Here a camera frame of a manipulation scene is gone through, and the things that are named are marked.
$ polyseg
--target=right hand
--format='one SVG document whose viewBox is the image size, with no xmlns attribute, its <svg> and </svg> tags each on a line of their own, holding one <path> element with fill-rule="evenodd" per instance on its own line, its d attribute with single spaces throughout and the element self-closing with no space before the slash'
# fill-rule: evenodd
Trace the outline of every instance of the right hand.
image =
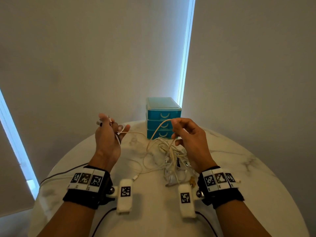
<svg viewBox="0 0 316 237">
<path fill-rule="evenodd" d="M 217 165 L 209 151 L 206 133 L 201 127 L 188 118 L 175 118 L 171 123 L 175 132 L 171 138 L 182 138 L 176 140 L 175 145 L 185 148 L 190 164 L 197 173 Z"/>
</svg>

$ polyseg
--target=white marble tabletop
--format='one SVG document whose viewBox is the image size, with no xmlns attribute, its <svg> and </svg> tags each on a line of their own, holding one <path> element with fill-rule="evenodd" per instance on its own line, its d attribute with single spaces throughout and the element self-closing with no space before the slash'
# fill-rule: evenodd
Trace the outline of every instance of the white marble tabletop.
<svg viewBox="0 0 316 237">
<path fill-rule="evenodd" d="M 131 131 L 146 134 L 144 121 L 130 122 Z M 209 150 L 216 163 L 228 168 L 239 179 L 239 190 L 245 203 L 260 223 L 272 236 L 309 236 L 303 217 L 289 192 L 274 173 L 258 158 L 232 140 L 205 130 Z M 146 155 L 148 140 L 140 134 L 127 134 L 122 141 L 122 154 L 111 171 L 114 185 L 121 179 L 131 179 L 137 174 L 139 163 Z M 151 149 L 156 162 L 164 160 L 158 148 Z M 50 175 L 66 171 L 89 162 L 95 152 L 94 135 L 85 139 L 69 151 L 53 168 Z M 146 157 L 147 166 L 154 167 L 153 158 Z M 66 187 L 73 174 L 47 180 L 40 188 L 33 208 L 29 237 L 35 237 L 51 219 L 62 204 Z M 183 220 L 177 196 L 177 186 L 165 187 L 162 171 L 141 174 L 134 182 L 133 207 L 129 215 L 117 215 L 114 211 L 107 215 L 95 236 L 212 236 L 207 223 L 197 219 Z M 101 217 L 109 209 L 116 207 L 116 201 L 100 206 L 93 220 L 90 235 Z M 201 201 L 195 202 L 196 211 L 204 214 L 222 236 L 219 222 L 212 206 Z"/>
</svg>

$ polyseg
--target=wrist strap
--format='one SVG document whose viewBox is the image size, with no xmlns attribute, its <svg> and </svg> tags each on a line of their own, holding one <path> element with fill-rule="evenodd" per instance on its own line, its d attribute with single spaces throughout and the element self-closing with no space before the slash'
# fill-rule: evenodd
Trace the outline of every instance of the wrist strap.
<svg viewBox="0 0 316 237">
<path fill-rule="evenodd" d="M 235 183 L 232 174 L 219 166 L 203 171 L 197 182 L 205 196 L 202 202 L 206 205 L 213 204 L 213 208 L 216 209 L 231 200 L 244 201 L 244 197 L 236 188 Z"/>
<path fill-rule="evenodd" d="M 106 197 L 112 185 L 109 172 L 97 167 L 85 166 L 81 173 L 75 173 L 63 200 L 96 210 L 99 205 L 114 200 Z"/>
</svg>

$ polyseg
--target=blue plastic drawers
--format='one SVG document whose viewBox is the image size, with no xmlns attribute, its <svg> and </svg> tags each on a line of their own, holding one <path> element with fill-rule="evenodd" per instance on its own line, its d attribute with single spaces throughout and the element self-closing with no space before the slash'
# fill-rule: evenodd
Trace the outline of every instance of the blue plastic drawers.
<svg viewBox="0 0 316 237">
<path fill-rule="evenodd" d="M 146 110 L 148 139 L 164 120 L 181 117 L 181 107 L 171 97 L 148 97 Z M 159 128 L 153 139 L 158 137 L 170 139 L 172 134 L 171 121 L 167 121 Z"/>
</svg>

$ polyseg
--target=hand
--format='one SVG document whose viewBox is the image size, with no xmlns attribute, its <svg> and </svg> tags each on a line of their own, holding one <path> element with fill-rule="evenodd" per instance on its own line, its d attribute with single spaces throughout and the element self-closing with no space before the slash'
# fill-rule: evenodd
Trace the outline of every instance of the hand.
<svg viewBox="0 0 316 237">
<path fill-rule="evenodd" d="M 171 120 L 173 131 L 172 139 L 180 136 L 175 145 L 182 145 L 193 169 L 199 174 L 206 169 L 216 166 L 207 145 L 205 131 L 188 118 Z"/>
<path fill-rule="evenodd" d="M 123 126 L 114 122 L 114 119 L 111 119 L 112 126 L 110 126 L 110 119 L 105 114 L 99 114 L 99 118 L 102 121 L 102 126 L 98 127 L 95 132 L 96 151 L 89 165 L 111 172 L 121 155 L 121 146 L 115 133 L 122 131 Z M 127 125 L 123 132 L 128 132 L 130 127 Z M 125 135 L 126 133 L 121 133 L 118 137 L 122 141 Z"/>
</svg>

